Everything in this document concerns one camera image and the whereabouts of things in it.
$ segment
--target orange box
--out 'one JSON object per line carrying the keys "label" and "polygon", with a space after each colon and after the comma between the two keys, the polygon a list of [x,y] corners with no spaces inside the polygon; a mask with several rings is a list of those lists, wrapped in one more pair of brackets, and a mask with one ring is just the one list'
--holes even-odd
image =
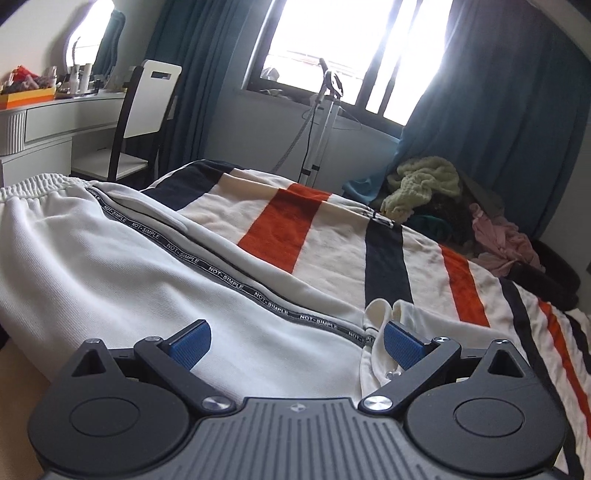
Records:
{"label": "orange box", "polygon": [[49,102],[53,100],[55,96],[55,88],[44,88],[40,90],[29,90],[27,92],[0,95],[0,110],[30,105],[32,103]]}

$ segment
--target red item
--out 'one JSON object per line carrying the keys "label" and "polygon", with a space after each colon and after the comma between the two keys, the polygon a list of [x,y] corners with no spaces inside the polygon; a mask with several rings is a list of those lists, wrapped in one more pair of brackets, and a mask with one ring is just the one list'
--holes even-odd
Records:
{"label": "red item", "polygon": [[39,78],[39,75],[34,74],[30,70],[27,70],[22,65],[19,65],[12,72],[14,73],[14,78],[12,79],[13,82],[24,82],[27,78],[27,75],[30,75],[33,78],[33,80]]}

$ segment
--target teal curtain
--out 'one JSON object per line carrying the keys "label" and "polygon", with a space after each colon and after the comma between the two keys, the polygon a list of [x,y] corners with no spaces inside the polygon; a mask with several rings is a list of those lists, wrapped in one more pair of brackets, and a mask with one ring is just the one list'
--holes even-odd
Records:
{"label": "teal curtain", "polygon": [[375,198],[411,158],[444,157],[500,194],[505,216],[543,233],[562,198],[589,116],[591,64],[526,0],[454,0],[441,66],[404,128],[394,161],[343,188]]}
{"label": "teal curtain", "polygon": [[96,54],[95,64],[92,67],[93,75],[104,75],[105,77],[111,75],[113,68],[117,65],[119,39],[124,27],[125,15],[118,10],[113,10],[103,40],[100,42],[99,51]]}
{"label": "teal curtain", "polygon": [[160,148],[159,175],[203,158],[222,83],[253,1],[165,3],[146,58],[180,65],[183,72],[174,119],[165,128]]}

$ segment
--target black device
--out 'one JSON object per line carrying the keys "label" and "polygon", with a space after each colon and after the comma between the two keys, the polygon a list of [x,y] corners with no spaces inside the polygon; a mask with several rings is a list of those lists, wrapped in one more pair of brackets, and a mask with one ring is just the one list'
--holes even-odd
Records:
{"label": "black device", "polygon": [[210,348],[204,320],[132,349],[87,340],[30,418],[43,479],[567,478],[553,468],[565,419],[511,342],[463,350],[395,322],[384,338],[405,371],[357,408],[236,405],[190,372]]}

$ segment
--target metal screw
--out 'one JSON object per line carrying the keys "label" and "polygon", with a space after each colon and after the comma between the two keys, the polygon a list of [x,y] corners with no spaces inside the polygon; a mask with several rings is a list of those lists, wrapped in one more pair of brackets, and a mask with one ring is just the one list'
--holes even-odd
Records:
{"label": "metal screw", "polygon": [[373,395],[363,401],[363,406],[372,411],[388,410],[392,405],[394,405],[392,400],[382,395]]}
{"label": "metal screw", "polygon": [[229,409],[232,406],[232,400],[217,395],[215,397],[208,397],[205,398],[201,405],[205,410],[209,411],[224,411]]}
{"label": "metal screw", "polygon": [[386,378],[388,380],[394,380],[395,377],[399,377],[400,375],[402,375],[402,372],[388,372]]}

